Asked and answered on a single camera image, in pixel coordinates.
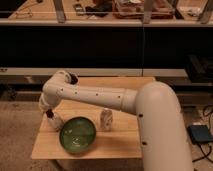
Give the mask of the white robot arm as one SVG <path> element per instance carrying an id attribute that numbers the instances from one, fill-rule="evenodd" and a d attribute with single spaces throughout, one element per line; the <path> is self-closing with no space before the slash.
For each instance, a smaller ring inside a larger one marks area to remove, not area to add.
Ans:
<path id="1" fill-rule="evenodd" d="M 167 84 L 152 81 L 137 90 L 79 86 L 69 72 L 59 70 L 43 85 L 39 107 L 47 112 L 63 99 L 136 116 L 144 171 L 193 171 L 180 103 Z"/>

